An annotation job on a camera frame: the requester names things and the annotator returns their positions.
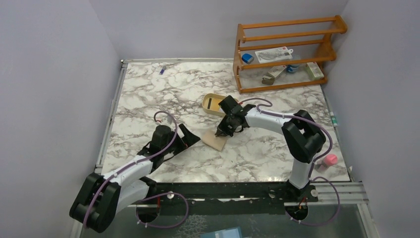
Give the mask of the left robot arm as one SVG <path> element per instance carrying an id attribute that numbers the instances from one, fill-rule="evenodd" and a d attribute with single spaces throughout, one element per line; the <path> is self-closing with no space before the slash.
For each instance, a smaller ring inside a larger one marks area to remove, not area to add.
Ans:
<path id="1" fill-rule="evenodd" d="M 115 215 L 135 201 L 151 203 L 155 182 L 147 176 L 166 155 L 176 156 L 201 139 L 180 124 L 175 129 L 158 125 L 151 140 L 122 167 L 104 175 L 89 174 L 80 188 L 69 216 L 98 233 L 105 231 Z"/>

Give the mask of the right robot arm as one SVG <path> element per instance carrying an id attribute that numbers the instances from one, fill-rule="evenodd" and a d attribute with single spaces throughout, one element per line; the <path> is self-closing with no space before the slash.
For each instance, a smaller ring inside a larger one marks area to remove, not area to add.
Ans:
<path id="1" fill-rule="evenodd" d="M 310 186 L 310 176 L 315 161 L 323 154 L 321 150 L 326 141 L 331 141 L 328 131 L 317 124 L 305 110 L 294 114 L 262 110 L 272 103 L 242 105 L 233 97 L 227 96 L 218 104 L 225 113 L 217 126 L 218 137 L 233 136 L 245 128 L 262 128 L 284 136 L 294 161 L 292 172 L 286 182 L 286 196 L 293 202 L 303 198 Z"/>

